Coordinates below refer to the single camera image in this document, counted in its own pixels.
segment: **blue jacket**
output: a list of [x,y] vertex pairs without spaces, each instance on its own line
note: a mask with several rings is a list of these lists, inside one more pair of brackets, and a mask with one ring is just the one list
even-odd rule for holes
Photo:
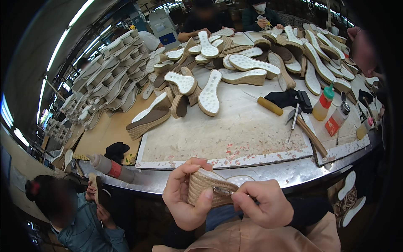
[[57,240],[73,252],[128,252],[125,231],[121,228],[102,228],[97,217],[97,205],[85,199],[85,192],[77,194],[78,209],[72,225],[57,234]]

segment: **hand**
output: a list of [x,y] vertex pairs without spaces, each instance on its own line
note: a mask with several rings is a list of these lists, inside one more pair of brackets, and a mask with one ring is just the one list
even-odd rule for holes
[[224,29],[224,28],[231,29],[231,30],[233,30],[234,33],[235,33],[235,29],[234,29],[234,28],[231,28],[231,27],[224,27],[224,26],[221,27],[221,29]]
[[[256,197],[260,204],[257,205],[247,194]],[[231,197],[235,211],[242,209],[255,224],[267,229],[286,226],[294,216],[291,203],[274,179],[247,181]]]
[[266,25],[267,25],[267,20],[265,20],[265,19],[259,19],[258,20],[258,26],[260,28],[264,28],[264,27],[266,27]]
[[102,221],[104,227],[109,229],[117,229],[110,213],[99,203],[97,203],[97,216],[98,220]]
[[198,30],[198,31],[195,31],[195,36],[197,36],[197,34],[198,34],[199,32],[201,32],[201,31],[206,31],[206,32],[207,32],[207,36],[208,36],[208,37],[211,36],[211,32],[210,32],[207,28],[203,28],[203,29],[200,29],[200,30]]
[[88,181],[87,193],[85,194],[85,199],[87,201],[95,200],[96,188],[92,186],[92,182]]
[[204,190],[197,199],[196,205],[187,203],[189,190],[189,175],[200,168],[213,171],[212,165],[206,159],[191,158],[183,165],[173,170],[168,177],[162,199],[174,217],[179,228],[192,231],[200,227],[206,220],[211,209],[213,188]]

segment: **person's arm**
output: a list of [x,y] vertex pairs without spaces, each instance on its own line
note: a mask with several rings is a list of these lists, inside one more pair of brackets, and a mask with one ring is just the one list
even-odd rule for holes
[[252,20],[250,12],[248,9],[242,12],[242,26],[243,31],[260,31],[261,28]]

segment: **wooden handle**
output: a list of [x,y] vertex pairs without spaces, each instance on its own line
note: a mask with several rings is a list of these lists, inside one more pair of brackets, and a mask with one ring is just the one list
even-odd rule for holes
[[273,102],[271,102],[269,100],[266,100],[263,97],[258,98],[258,103],[260,105],[262,105],[263,107],[265,107],[266,109],[270,110],[271,112],[276,113],[279,116],[281,116],[284,112],[279,106],[277,106],[276,104],[274,104]]
[[306,123],[302,120],[300,116],[297,116],[297,124],[301,127],[301,129],[305,132],[305,134],[308,135],[309,139],[312,141],[314,146],[318,149],[319,153],[322,155],[322,157],[326,157],[327,151],[325,147],[323,147],[322,143],[319,141],[319,139],[315,136],[315,134],[312,132],[312,130],[306,125]]

